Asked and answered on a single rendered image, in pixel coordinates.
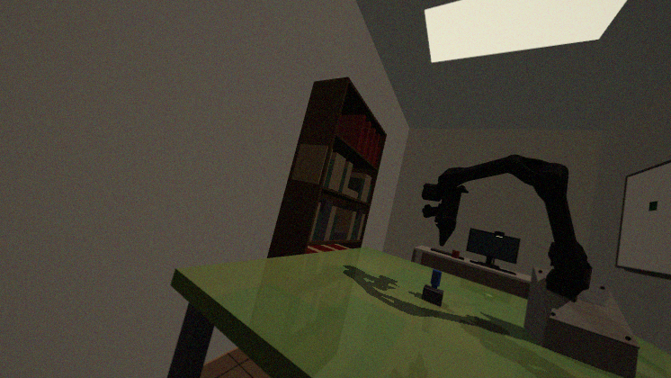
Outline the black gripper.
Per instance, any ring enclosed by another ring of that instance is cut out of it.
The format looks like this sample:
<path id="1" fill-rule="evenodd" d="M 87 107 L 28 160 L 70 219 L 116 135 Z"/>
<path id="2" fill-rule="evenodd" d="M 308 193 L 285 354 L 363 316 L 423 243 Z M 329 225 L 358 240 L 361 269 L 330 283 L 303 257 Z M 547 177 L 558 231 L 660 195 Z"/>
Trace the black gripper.
<path id="1" fill-rule="evenodd" d="M 456 227 L 456 219 L 459 210 L 459 204 L 454 202 L 441 203 L 441 215 L 435 216 L 434 222 L 439 229 L 440 246 L 443 246 Z"/>

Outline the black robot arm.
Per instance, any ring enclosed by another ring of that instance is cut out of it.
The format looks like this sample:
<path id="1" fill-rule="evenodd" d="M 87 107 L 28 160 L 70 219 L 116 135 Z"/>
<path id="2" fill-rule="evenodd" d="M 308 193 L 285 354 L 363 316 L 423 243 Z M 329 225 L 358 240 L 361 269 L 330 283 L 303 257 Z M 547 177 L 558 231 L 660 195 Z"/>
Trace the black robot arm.
<path id="1" fill-rule="evenodd" d="M 424 184 L 422 198 L 460 204 L 461 193 L 469 192 L 462 184 L 505 173 L 533 186 L 544 201 L 554 239 L 548 252 L 554 269 L 546 276 L 546 289 L 575 302 L 580 293 L 589 290 L 593 268 L 576 240 L 566 196 L 568 169 L 565 166 L 511 155 L 476 166 L 453 167 L 439 176 L 438 184 Z"/>

